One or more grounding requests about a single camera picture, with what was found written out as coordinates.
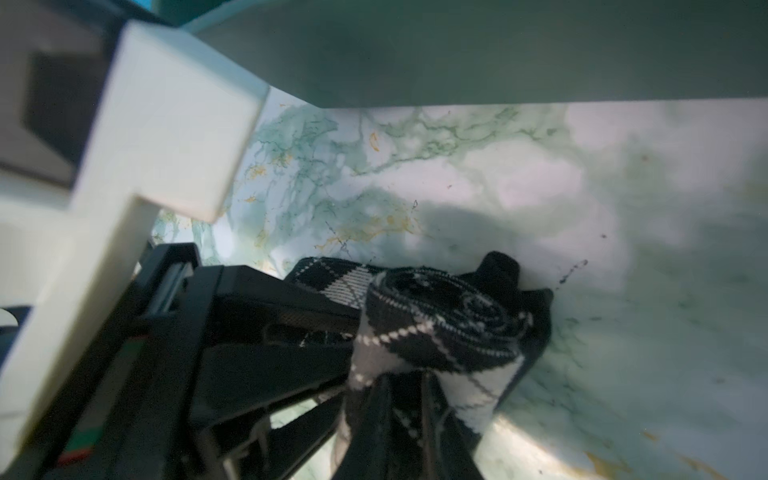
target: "green stripe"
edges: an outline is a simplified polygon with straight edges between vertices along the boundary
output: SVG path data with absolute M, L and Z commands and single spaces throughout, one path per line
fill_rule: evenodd
M 99 437 L 101 437 L 101 427 L 94 427 L 92 429 L 82 430 L 80 432 L 73 432 L 69 437 L 67 446 L 64 447 L 64 452 L 70 452 L 72 450 L 87 449 L 96 445 Z

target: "marble pattern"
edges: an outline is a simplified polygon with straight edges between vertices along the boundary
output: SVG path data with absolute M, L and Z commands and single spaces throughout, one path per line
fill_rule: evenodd
M 153 235 L 276 276 L 508 253 L 556 290 L 554 332 L 478 449 L 486 478 L 749 480 L 767 211 L 768 99 L 321 110 L 273 89 L 221 218 L 163 212 Z

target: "green marble surface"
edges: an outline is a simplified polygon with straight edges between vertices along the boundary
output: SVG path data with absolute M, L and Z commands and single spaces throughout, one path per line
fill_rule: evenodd
M 270 92 L 215 224 L 157 242 L 284 276 L 301 257 L 555 290 L 486 478 L 764 478 L 768 100 L 321 110 Z M 328 478 L 324 450 L 297 474 Z

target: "black fabric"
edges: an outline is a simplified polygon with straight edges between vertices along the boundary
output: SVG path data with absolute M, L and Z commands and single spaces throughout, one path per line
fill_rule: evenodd
M 520 291 L 519 274 L 518 263 L 499 252 L 460 276 L 332 258 L 298 262 L 287 282 L 361 310 L 334 446 L 336 465 L 355 435 L 372 384 L 383 374 L 393 374 L 389 478 L 421 476 L 424 371 L 435 374 L 469 448 L 476 447 L 495 407 L 541 356 L 551 335 L 552 291 Z M 305 341 L 312 338 L 308 334 Z

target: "black and white argyle sock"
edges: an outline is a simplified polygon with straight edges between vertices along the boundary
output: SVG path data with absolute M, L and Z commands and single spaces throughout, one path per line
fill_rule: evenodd
M 331 258 L 298 262 L 287 282 L 361 310 L 334 463 L 355 435 L 372 384 L 385 373 L 394 374 L 390 478 L 420 476 L 422 371 L 439 379 L 469 448 L 477 445 L 495 407 L 551 333 L 552 292 L 520 291 L 519 270 L 499 252 L 461 276 Z

